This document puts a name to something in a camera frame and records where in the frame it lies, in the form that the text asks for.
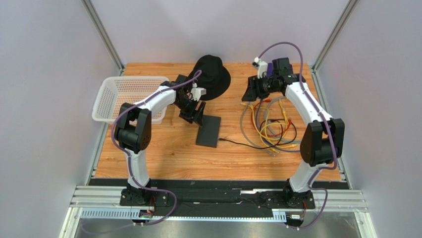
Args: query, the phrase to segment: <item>white plastic basket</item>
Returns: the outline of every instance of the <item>white plastic basket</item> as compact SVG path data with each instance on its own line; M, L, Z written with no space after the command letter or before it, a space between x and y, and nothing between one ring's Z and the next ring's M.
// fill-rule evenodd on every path
M123 103L135 103L155 92L160 84L168 81L161 76L124 76L106 78L98 91L92 111L92 119L112 124L119 115ZM160 124L165 116L165 107L152 119Z

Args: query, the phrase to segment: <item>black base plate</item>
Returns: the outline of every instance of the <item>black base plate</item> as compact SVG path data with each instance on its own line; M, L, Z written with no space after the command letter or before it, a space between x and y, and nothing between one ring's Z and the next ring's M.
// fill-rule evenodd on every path
M203 126L198 129L196 145L217 148L221 117L204 115L202 120Z

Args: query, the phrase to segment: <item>black bucket hat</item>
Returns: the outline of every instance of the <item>black bucket hat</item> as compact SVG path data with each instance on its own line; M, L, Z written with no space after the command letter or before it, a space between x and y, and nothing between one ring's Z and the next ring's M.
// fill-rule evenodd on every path
M220 57L206 55L202 56L189 74L192 78L195 72L202 70L196 84L198 87L205 88L207 93L201 96L202 101L212 100L223 94L230 86L230 73L223 66Z

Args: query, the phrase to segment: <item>white wall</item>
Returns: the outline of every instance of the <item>white wall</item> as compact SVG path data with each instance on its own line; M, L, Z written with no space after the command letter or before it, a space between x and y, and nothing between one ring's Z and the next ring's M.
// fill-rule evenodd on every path
M314 63L348 0L93 0L124 63L196 62L206 54L252 62L266 47L290 41ZM278 46L264 59L289 57Z
M378 237L420 237L422 1L361 0L319 70Z
M2 1L0 16L0 237L55 238L117 69L80 0Z

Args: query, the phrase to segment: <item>yellow cable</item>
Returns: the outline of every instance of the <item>yellow cable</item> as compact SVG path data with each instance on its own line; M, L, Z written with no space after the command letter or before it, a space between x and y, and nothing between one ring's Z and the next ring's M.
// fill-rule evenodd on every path
M267 119L268 119L268 115L269 115L269 110L268 110L268 108L267 107L261 107L261 108L263 108L263 109L265 109L265 110L267 110L268 112L267 112L267 117L265 118L265 126L263 126L262 127L262 129L261 129L261 131L259 131L256 127L255 127L255 125L256 125L256 122L255 122L255 117L254 117L254 115L255 115L255 110L254 110L254 106L252 106L252 105L248 105L248 107L249 108L251 108L251 115L252 115L252 122L253 122L253 124L254 124L254 128L255 128L255 130L257 131L257 133L259 134L259 136L260 136L260 140L261 140L261 142L263 143L263 145L265 146L265 147L268 147L268 145L264 142L264 140L263 140L263 138L265 138L265 139L267 139L268 141L269 141L269 143L270 144L272 144L272 145L275 145L273 142L272 142L272 140L277 140L277 141L279 141L280 140L280 138L269 138L268 137L268 135L267 135L267 133L266 133L266 136L264 136L264 135L262 135L262 130L263 129L267 129L267 127L269 127L270 125L272 125L272 124L278 124L278 125L283 125L282 123L279 123L279 122L272 122L272 123L270 123L270 124L267 124ZM286 112L284 112L283 113L283 116L285 117L285 119L287 119L287 116L286 116ZM278 145L276 145L275 147L277 147L277 148L280 148L280 149L287 149L287 148L294 148L294 147L296 147L296 145L295 144L291 144L291 145L288 145L288 146L278 146ZM276 150L276 149L274 149L273 147L271 147L271 148L269 148L269 149L271 149L272 151L274 151L274 152L276 152L276 153L278 153L278 151Z
M251 110L252 110L252 115L255 115L255 113L254 113L254 107L252 106L252 105L249 105L249 107L251 108ZM253 121L253 124L254 125L256 125L256 123L255 123L255 117L254 116L252 116L252 121ZM280 139L279 138L269 138L269 137L267 137L267 136L264 136L264 135L262 135L262 132L261 131L259 131L255 126L254 126L254 128L255 128L255 130L258 132L258 134L260 135L260 139L261 139L261 142L267 147L267 144L264 142L264 140L263 140L263 138L265 138L265 139L267 139L268 141L269 141L269 143L271 143L272 145L275 145L271 140L276 140L276 141L279 141ZM292 145L288 145L288 146L275 146L275 147L277 147L277 148L280 148L280 149L285 149L285 148L293 148L293 147L296 147L296 145L295 144L292 144Z

